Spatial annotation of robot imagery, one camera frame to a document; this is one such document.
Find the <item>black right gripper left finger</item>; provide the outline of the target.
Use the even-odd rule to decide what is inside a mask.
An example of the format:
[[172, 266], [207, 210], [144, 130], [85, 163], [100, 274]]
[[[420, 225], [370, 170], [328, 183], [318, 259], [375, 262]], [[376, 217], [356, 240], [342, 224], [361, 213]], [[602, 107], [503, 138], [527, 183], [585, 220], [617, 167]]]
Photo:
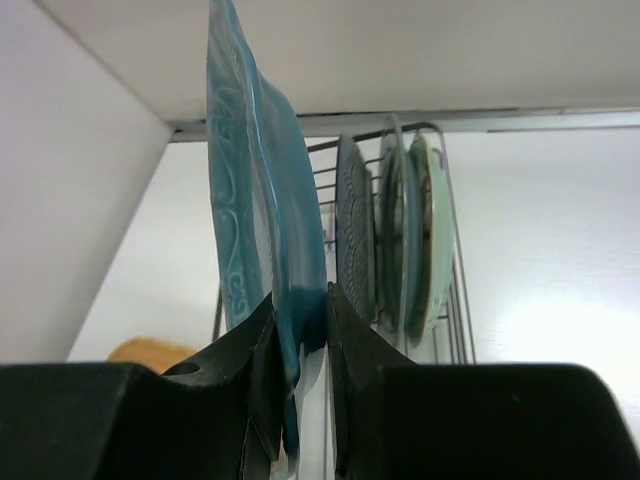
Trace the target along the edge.
[[240, 325], [162, 374], [178, 391], [172, 420], [207, 461], [275, 461], [280, 342], [272, 296]]

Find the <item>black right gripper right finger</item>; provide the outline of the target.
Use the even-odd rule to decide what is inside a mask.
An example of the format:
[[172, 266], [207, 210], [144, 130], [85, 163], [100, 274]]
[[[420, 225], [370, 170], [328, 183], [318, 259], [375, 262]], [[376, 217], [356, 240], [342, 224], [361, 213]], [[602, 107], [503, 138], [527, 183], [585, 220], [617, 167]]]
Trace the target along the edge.
[[339, 479], [391, 479], [398, 410], [393, 382], [415, 366], [359, 316], [337, 283], [328, 285], [335, 473]]

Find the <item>mint green flower plate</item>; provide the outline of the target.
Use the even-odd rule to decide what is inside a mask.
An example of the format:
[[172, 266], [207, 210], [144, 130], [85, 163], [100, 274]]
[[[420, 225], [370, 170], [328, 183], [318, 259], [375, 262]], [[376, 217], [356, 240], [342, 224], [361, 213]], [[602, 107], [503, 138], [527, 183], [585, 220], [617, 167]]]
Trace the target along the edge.
[[417, 174], [423, 215], [421, 277], [414, 312], [406, 325], [410, 342], [416, 344], [434, 327], [447, 302], [453, 279], [455, 228], [442, 152], [417, 133], [409, 158]]

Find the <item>blue floral white plate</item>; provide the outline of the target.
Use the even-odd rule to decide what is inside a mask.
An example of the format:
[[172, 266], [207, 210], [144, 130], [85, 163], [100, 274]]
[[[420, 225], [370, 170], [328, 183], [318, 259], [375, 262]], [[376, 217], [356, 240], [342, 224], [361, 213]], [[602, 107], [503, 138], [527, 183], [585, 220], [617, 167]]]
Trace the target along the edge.
[[338, 139], [335, 177], [337, 282], [360, 318], [376, 320], [371, 172], [352, 137]]

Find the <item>teal scalloped plate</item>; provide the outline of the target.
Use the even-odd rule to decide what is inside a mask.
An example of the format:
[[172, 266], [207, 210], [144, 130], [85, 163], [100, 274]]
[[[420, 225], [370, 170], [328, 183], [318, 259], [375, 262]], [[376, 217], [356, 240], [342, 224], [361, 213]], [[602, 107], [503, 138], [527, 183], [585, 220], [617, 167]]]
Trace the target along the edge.
[[265, 298], [274, 306], [284, 369], [283, 448], [300, 457], [301, 401], [326, 341], [327, 274], [320, 207], [297, 117], [259, 71], [230, 1], [209, 5], [209, 190], [226, 322]]

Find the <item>grey-blue round plate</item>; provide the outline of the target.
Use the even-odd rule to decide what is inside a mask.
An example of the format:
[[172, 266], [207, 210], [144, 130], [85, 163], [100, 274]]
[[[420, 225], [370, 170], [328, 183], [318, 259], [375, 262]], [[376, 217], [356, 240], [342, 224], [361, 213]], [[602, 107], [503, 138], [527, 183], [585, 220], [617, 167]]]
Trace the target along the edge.
[[398, 117], [384, 123], [380, 143], [379, 241], [383, 325], [387, 339], [406, 346], [421, 283], [422, 206], [416, 168]]

